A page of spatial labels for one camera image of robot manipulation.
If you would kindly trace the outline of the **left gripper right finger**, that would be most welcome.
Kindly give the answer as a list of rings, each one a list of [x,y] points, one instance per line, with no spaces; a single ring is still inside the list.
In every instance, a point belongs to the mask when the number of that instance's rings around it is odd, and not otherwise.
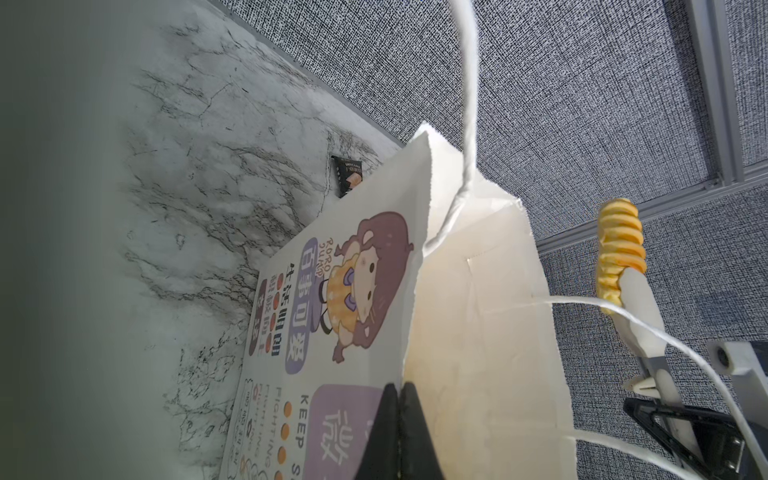
[[[443,480],[416,386],[406,382],[399,397],[400,478]]]

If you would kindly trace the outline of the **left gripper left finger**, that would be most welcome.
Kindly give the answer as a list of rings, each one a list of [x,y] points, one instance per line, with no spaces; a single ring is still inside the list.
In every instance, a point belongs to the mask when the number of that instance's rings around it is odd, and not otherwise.
[[[393,384],[385,386],[355,480],[399,478],[399,397]]]

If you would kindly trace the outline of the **striped twisted bread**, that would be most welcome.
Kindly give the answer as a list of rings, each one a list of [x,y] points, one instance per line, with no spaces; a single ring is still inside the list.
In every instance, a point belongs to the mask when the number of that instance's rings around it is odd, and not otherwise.
[[[638,208],[628,199],[605,203],[597,219],[597,296],[623,307],[619,279],[628,268],[641,274],[647,270],[643,226]]]

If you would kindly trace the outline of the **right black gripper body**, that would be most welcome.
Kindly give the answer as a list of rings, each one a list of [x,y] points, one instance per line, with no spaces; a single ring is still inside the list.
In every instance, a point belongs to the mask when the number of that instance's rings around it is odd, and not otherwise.
[[[732,416],[661,399],[627,398],[623,411],[666,452],[705,479],[765,479]]]

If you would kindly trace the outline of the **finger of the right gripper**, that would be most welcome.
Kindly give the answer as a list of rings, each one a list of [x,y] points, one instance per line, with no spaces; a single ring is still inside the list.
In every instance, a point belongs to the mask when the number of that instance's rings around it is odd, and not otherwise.
[[[645,324],[665,331],[659,307],[646,276],[634,268],[627,267],[619,275],[619,303]],[[617,313],[611,313],[614,326],[624,344],[641,359],[644,370],[654,380],[657,397],[665,406],[682,407],[682,399],[666,358],[668,343]],[[666,420],[671,434],[690,450],[699,460],[701,449],[689,421]]]

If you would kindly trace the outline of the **white patterned paper bag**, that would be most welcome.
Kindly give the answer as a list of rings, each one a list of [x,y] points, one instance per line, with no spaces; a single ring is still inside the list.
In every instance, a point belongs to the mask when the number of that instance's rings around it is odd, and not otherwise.
[[[400,397],[411,382],[444,479],[573,479],[582,442],[705,479],[659,444],[574,426],[552,314],[559,298],[522,203],[477,167],[475,12],[468,1],[451,10],[463,145],[421,125],[264,267],[220,477],[354,479],[385,386]],[[767,428],[747,421],[710,355],[597,293],[574,303],[665,340],[683,405],[732,416],[767,475]]]

